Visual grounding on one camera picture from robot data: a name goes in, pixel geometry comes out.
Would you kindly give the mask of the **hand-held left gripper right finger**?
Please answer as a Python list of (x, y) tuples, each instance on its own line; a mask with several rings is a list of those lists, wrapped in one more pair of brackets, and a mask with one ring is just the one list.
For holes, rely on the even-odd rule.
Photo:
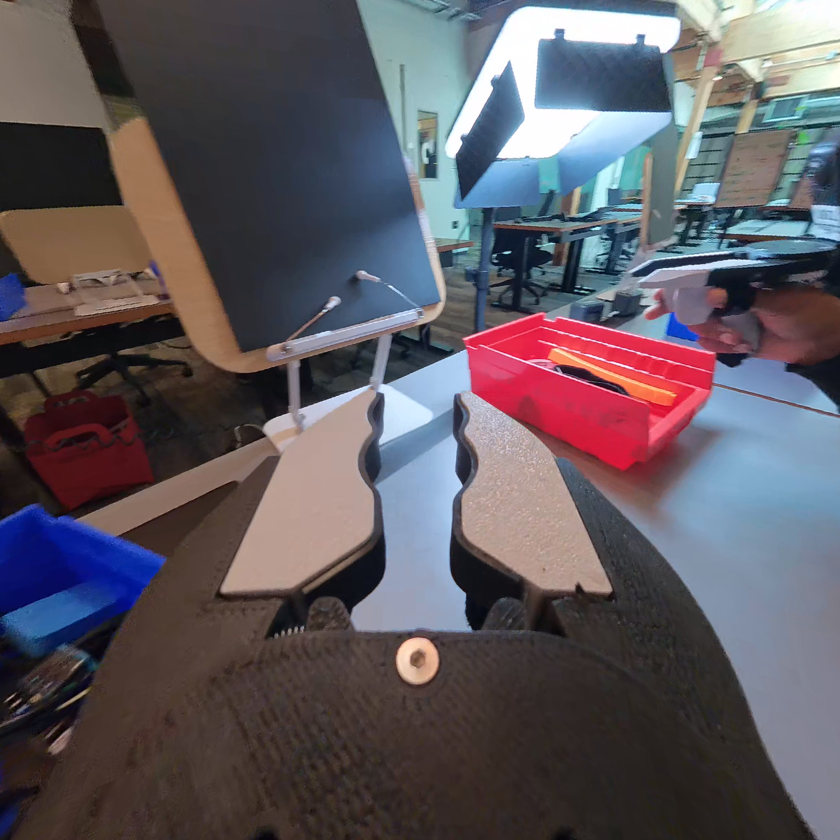
[(530, 611), (569, 595), (613, 597), (557, 459), (531, 430), (473, 392), (455, 395), (450, 571), (473, 602)]

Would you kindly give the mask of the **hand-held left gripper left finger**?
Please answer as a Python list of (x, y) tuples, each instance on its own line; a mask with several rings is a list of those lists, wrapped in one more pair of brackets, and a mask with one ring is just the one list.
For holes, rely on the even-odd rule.
[(375, 488), (385, 395), (362, 392), (283, 450), (220, 584), (223, 597), (290, 596), (328, 581), (382, 536)]

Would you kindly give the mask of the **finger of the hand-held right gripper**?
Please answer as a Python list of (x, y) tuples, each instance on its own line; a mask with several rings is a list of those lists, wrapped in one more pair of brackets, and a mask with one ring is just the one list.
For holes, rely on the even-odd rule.
[(723, 250), (711, 252), (696, 252), (684, 255), (655, 254), (643, 257), (643, 261), (626, 269), (626, 275), (650, 275), (660, 269), (677, 269), (683, 266), (699, 266), (724, 259), (746, 259), (750, 256), (748, 250)]
[(708, 268), (659, 268), (637, 281), (643, 289), (703, 288), (708, 283)]

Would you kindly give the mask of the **red plastic bin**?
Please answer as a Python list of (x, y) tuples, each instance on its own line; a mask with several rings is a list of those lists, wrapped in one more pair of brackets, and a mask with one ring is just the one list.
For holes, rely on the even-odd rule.
[[(520, 422), (617, 469), (670, 446), (706, 404), (717, 360), (705, 350), (545, 314), (463, 340), (471, 389)], [(672, 406), (636, 399), (574, 367), (548, 360), (553, 348), (675, 392)]]

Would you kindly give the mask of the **person's right forearm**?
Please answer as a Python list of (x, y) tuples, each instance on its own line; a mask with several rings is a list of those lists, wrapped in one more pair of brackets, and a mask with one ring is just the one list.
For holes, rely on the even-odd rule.
[(839, 354), (813, 364), (789, 363), (785, 369), (812, 383), (839, 413)]

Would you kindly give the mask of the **black board with wooden back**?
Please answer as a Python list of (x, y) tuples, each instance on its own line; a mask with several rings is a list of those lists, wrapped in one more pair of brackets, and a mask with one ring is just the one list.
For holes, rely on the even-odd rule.
[(153, 259), (126, 206), (6, 211), (1, 231), (28, 278), (39, 285), (104, 270), (141, 272)]
[(640, 247), (652, 254), (671, 241), (675, 230), (675, 187), (679, 132), (671, 122), (649, 144), (643, 175)]

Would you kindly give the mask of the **brown notice board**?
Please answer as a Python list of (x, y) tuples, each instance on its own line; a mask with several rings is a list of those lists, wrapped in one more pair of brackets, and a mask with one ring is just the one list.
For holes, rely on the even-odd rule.
[(779, 181), (794, 135), (791, 129), (735, 134), (714, 207), (766, 205)]

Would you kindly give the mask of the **orange plastic strip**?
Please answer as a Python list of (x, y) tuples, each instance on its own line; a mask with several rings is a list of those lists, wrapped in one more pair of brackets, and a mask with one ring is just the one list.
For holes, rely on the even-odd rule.
[(584, 356), (571, 353), (562, 348), (553, 348), (549, 352), (548, 360), (557, 364), (570, 366), (587, 371), (605, 382), (622, 387), (629, 396), (660, 406), (672, 406), (677, 398), (675, 392), (651, 385), (636, 377), (635, 374), (625, 374), (587, 360)]

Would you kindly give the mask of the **black office chair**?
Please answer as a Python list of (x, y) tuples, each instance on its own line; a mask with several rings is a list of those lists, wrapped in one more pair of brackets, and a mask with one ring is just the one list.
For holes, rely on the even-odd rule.
[(511, 278), (490, 283), (490, 289), (500, 289), (492, 306), (510, 312), (531, 315), (532, 310), (522, 306), (522, 293), (527, 291), (538, 305), (544, 294), (541, 287), (532, 284), (534, 269), (541, 269), (553, 263), (553, 252), (541, 247), (542, 234), (536, 238), (526, 236), (525, 231), (509, 227), (495, 227), (490, 265), (500, 276), (511, 272)]

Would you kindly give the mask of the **studio light panel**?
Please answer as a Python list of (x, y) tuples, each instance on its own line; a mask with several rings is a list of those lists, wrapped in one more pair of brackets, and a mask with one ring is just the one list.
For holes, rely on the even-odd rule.
[(669, 2), (527, 2), (507, 16), (445, 143), (457, 206), (503, 207), (480, 186), (502, 161), (554, 160), (569, 193), (673, 122), (681, 22)]

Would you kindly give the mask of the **black light stand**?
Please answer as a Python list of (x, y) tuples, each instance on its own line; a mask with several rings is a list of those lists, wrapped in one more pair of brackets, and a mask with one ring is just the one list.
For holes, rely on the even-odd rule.
[(478, 266), (465, 270), (465, 277), (475, 287), (473, 334), (486, 328), (487, 299), (490, 289), (490, 257), (494, 240), (495, 209), (485, 207), (481, 211)]

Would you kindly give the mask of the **wooden desk with black legs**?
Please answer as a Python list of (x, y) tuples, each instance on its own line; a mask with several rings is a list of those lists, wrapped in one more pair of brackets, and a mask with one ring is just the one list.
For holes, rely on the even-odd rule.
[(29, 287), (26, 305), (1, 324), (1, 377), (185, 337), (158, 280), (139, 278), (67, 295)]

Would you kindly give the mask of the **black board on white stand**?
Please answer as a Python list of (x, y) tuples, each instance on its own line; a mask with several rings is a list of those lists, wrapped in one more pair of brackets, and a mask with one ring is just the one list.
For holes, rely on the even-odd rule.
[(441, 313), (445, 280), (417, 177), (356, 2), (99, 3), (141, 119), (109, 138), (122, 197), (194, 350), (285, 368), (375, 340), (355, 401), (387, 420), (392, 336)]

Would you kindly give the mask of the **dark wall poster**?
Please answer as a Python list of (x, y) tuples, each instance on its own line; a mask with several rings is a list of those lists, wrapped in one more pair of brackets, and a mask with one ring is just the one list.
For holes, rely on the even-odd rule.
[(417, 164), (421, 180), (438, 179), (438, 114), (417, 111)]

